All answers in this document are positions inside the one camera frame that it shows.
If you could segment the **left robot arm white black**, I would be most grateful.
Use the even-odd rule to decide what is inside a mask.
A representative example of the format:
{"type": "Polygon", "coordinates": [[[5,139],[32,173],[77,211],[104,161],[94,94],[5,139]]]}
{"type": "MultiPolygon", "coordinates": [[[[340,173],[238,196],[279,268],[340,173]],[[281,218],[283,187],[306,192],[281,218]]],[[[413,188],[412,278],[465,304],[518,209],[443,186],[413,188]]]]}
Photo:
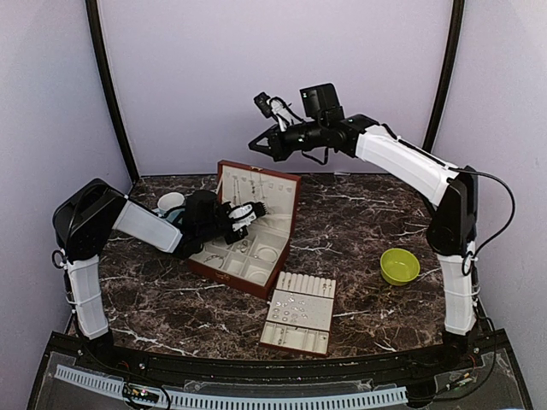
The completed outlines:
{"type": "Polygon", "coordinates": [[[86,351],[88,360],[102,372],[114,372],[121,364],[120,352],[99,339],[109,333],[99,263],[115,237],[186,260],[216,238],[227,244],[244,239],[264,214],[262,202],[235,205],[212,190],[196,190],[178,204],[151,209],[102,179],[69,197],[52,216],[57,248],[51,261],[64,272],[76,329],[84,338],[96,339],[86,351]]]}

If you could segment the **beige jewelry tray insert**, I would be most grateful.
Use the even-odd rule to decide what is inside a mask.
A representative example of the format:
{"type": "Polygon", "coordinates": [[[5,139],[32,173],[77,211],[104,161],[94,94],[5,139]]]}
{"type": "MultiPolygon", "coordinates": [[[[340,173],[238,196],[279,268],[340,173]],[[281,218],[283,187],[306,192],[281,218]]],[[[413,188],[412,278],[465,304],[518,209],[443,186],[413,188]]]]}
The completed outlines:
{"type": "Polygon", "coordinates": [[[269,303],[260,344],[327,356],[337,281],[281,272],[269,303]]]}

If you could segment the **brown leather jewelry box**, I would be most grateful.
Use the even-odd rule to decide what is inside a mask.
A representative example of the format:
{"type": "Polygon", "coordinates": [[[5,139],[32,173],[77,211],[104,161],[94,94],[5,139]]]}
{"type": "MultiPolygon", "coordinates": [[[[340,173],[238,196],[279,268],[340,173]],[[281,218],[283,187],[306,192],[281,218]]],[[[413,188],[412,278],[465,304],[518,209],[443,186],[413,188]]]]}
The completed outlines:
{"type": "Polygon", "coordinates": [[[289,254],[295,230],[301,177],[233,161],[218,163],[218,197],[232,205],[263,202],[265,216],[248,227],[248,235],[226,244],[219,237],[204,244],[203,251],[187,261],[199,275],[261,299],[270,290],[289,254]],[[275,249],[278,258],[269,263],[255,257],[262,247],[275,249]]]}

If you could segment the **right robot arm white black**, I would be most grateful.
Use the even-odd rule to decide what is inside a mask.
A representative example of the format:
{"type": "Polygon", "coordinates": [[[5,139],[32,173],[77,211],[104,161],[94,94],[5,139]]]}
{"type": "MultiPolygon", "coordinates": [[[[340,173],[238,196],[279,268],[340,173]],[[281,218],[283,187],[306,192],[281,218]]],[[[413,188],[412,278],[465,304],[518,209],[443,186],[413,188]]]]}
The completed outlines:
{"type": "Polygon", "coordinates": [[[443,274],[446,332],[465,337],[478,321],[479,280],[476,243],[482,173],[441,160],[398,136],[387,124],[364,114],[344,115],[333,84],[299,91],[304,115],[281,97],[261,92],[254,104],[274,125],[249,143],[274,161],[298,152],[325,166],[330,152],[382,168],[417,190],[432,208],[426,240],[443,274]]]}

